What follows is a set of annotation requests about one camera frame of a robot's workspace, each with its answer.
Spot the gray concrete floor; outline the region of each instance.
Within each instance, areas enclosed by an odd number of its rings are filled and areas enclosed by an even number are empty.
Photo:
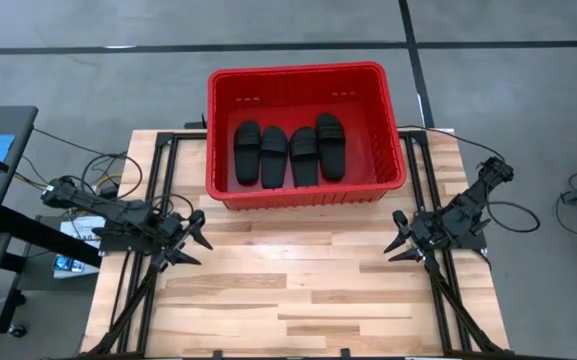
[[[577,1],[409,2],[418,41],[577,40]],[[0,0],[0,47],[404,39],[396,1]],[[528,235],[486,230],[512,348],[577,358],[577,236],[553,215],[557,195],[577,172],[577,48],[422,50],[420,56],[436,126],[500,151],[516,176],[494,198],[521,203],[542,220]],[[216,69],[354,60],[381,63],[399,124],[421,124],[406,50],[5,55],[0,105],[36,105],[37,127],[119,152],[133,129],[197,121]],[[476,164],[489,154],[467,144],[461,149],[474,180]],[[79,172],[90,159],[39,134],[25,154],[45,177]],[[25,163],[19,171],[33,176]],[[23,184],[13,184],[5,202],[31,216],[50,213]],[[517,227],[530,225],[514,210],[494,210]],[[577,207],[564,210],[577,228]],[[0,298],[9,281],[1,272]],[[33,294],[16,315],[31,333],[0,336],[0,359],[71,355],[91,296]]]

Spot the black slide sandal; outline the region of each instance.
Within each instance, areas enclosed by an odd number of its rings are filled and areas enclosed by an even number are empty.
[[[288,139],[276,127],[268,126],[261,138],[261,186],[276,189],[284,185],[288,162]]]
[[[346,174],[346,136],[335,115],[319,114],[316,124],[321,173],[328,180],[341,180]]]
[[[315,130],[306,126],[295,131],[290,138],[290,164],[295,187],[319,183],[318,160]]]
[[[235,131],[235,174],[241,185],[252,185],[259,179],[261,130],[255,121],[245,121]]]

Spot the robotic arm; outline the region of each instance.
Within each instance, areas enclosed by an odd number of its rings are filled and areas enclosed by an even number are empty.
[[[497,354],[499,358],[503,358],[512,352],[495,345],[479,328],[441,273],[434,250],[484,248],[485,243],[482,244],[481,240],[478,240],[478,235],[490,222],[490,219],[481,221],[482,211],[488,202],[488,195],[497,185],[511,181],[512,178],[512,167],[497,157],[489,158],[482,164],[478,180],[441,210],[417,213],[410,225],[401,210],[395,211],[393,220],[399,229],[399,234],[384,250],[384,253],[388,253],[403,245],[406,240],[410,240],[412,245],[410,249],[391,257],[388,261],[423,261],[431,281],[448,300],[455,310],[455,314],[468,328],[479,348],[482,351],[491,352],[489,355],[491,358],[495,357],[492,354]]]
[[[176,212],[162,213],[149,202],[142,200],[108,200],[79,189],[69,177],[50,181],[41,195],[45,205],[58,208],[77,208],[106,218],[106,227],[94,229],[102,239],[108,236],[121,237],[125,241],[141,241],[153,254],[153,260],[146,275],[127,302],[124,310],[112,324],[99,344],[78,358],[106,358],[122,329],[130,322],[139,303],[155,285],[157,274],[166,270],[168,265],[201,265],[194,257],[182,252],[186,239],[191,236],[195,242],[212,250],[212,246],[201,233],[206,223],[204,212],[194,210],[188,219]]]

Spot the wooden plank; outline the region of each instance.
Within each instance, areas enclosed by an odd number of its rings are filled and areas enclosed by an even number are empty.
[[[135,131],[128,151],[145,176],[156,133]],[[441,134],[428,137],[445,205],[468,182],[457,142]],[[158,277],[146,356],[205,357],[215,349],[225,356],[251,357],[339,356],[341,348],[350,348],[355,356],[441,353],[423,265],[388,263],[394,253],[383,254],[396,236],[392,212],[401,209],[412,219],[416,210],[410,178],[375,203],[231,212],[206,194],[205,142],[180,145],[172,191],[206,213],[204,234],[215,249],[191,242],[184,250],[203,265],[170,267]],[[419,151],[417,155],[428,195]],[[127,163],[120,192],[137,180],[136,168]],[[142,198],[146,184],[144,179],[131,198]],[[188,214],[183,202],[173,199],[173,205]],[[454,251],[453,257],[465,306],[493,341],[507,346],[488,266],[471,251]],[[82,350],[108,330],[122,263],[123,254],[104,258]],[[458,345],[450,309],[448,313],[453,345]],[[135,347],[137,331],[135,322],[129,349]]]

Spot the wooden tabletop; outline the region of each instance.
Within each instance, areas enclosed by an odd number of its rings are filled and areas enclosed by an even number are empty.
[[[158,131],[163,130],[134,131],[130,142],[128,155],[146,177]],[[428,137],[447,204],[468,186],[459,148],[448,136],[429,132]],[[225,356],[338,356],[342,348],[365,356],[441,354],[423,266],[388,263],[394,253],[383,254],[397,234],[392,212],[401,209],[412,219],[416,210],[409,177],[375,203],[232,212],[206,194],[205,146],[203,140],[181,141],[172,192],[205,211],[203,232],[215,249],[191,244],[187,252],[203,265],[169,267],[159,276],[147,356],[209,356],[213,350],[224,350]],[[416,154],[428,196],[421,152]],[[158,194],[166,159],[164,152]],[[133,198],[145,196],[147,180]],[[120,193],[137,181],[136,168],[127,162]],[[188,213],[186,205],[172,200],[175,211]],[[124,256],[113,253],[103,260],[84,351],[108,330]],[[472,251],[453,251],[453,256],[466,308],[495,343],[507,347],[488,266]],[[447,303],[446,309],[458,349],[455,317]],[[136,347],[139,314],[129,349]]]

